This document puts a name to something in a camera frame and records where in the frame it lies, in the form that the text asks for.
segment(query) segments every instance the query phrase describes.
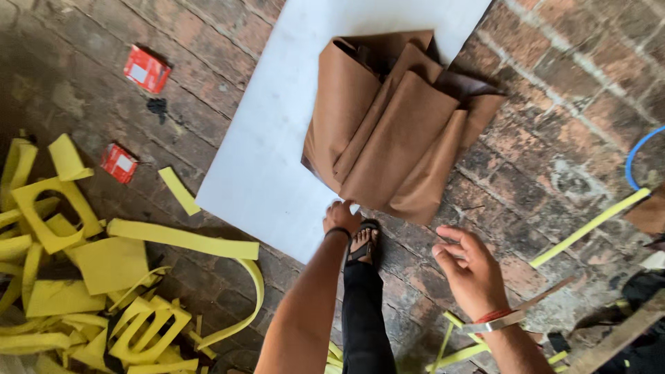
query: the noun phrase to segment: white board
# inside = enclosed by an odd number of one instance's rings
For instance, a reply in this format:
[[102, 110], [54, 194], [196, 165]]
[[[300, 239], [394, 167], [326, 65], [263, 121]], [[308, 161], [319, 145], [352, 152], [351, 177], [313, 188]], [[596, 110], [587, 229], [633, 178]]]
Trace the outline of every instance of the white board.
[[490, 1], [288, 0], [196, 203], [306, 264], [337, 197], [300, 164], [319, 53], [333, 36], [433, 29], [449, 63]]

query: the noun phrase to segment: hand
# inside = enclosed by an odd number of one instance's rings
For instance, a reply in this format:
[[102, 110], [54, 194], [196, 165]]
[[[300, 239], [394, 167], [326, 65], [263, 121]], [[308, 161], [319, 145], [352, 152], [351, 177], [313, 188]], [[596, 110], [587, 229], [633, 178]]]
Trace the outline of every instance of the hand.
[[327, 233], [333, 227], [343, 227], [353, 235], [360, 227], [362, 216], [360, 212], [351, 214], [351, 204], [353, 201], [345, 202], [335, 201], [326, 209], [326, 218], [323, 218], [323, 232]]
[[459, 244], [437, 244], [432, 254], [446, 273], [455, 300], [474, 321], [508, 309], [501, 268], [485, 244], [472, 232], [439, 226], [436, 233]]

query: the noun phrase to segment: blue hose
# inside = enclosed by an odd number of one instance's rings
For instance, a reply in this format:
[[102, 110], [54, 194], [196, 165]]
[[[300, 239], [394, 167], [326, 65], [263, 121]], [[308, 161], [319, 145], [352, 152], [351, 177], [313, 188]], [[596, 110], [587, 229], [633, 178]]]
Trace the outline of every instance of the blue hose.
[[646, 143], [647, 140], [651, 139], [655, 134], [658, 134], [659, 132], [665, 130], [665, 126], [657, 128], [656, 130], [653, 130], [652, 132], [649, 132], [644, 138], [640, 139], [637, 144], [635, 144], [635, 147], [633, 147], [632, 150], [630, 150], [630, 153], [628, 154], [628, 158], [626, 159], [626, 180], [628, 181], [628, 184], [630, 187], [632, 187], [633, 190], [639, 191], [640, 186], [637, 185], [635, 182], [635, 179], [632, 178], [632, 172], [630, 169], [632, 168], [632, 159], [635, 158], [635, 154], [637, 153], [638, 150], [640, 150], [640, 147]]

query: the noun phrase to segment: red box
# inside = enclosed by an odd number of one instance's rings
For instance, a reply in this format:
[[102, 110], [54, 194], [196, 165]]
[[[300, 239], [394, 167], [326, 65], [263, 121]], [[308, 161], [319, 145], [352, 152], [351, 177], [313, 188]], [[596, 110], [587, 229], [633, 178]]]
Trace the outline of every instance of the red box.
[[109, 144], [102, 155], [100, 165], [120, 183], [129, 183], [138, 161], [117, 144]]
[[145, 50], [132, 45], [123, 73], [127, 79], [150, 91], [160, 93], [171, 68]]

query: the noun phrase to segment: folded leather sheet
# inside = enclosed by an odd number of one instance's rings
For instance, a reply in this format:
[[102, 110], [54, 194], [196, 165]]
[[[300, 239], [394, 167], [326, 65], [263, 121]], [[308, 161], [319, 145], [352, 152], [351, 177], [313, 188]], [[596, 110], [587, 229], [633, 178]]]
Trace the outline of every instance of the folded leather sheet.
[[432, 221], [456, 160], [505, 100], [431, 59], [432, 35], [333, 38], [302, 158], [341, 198], [417, 224]]

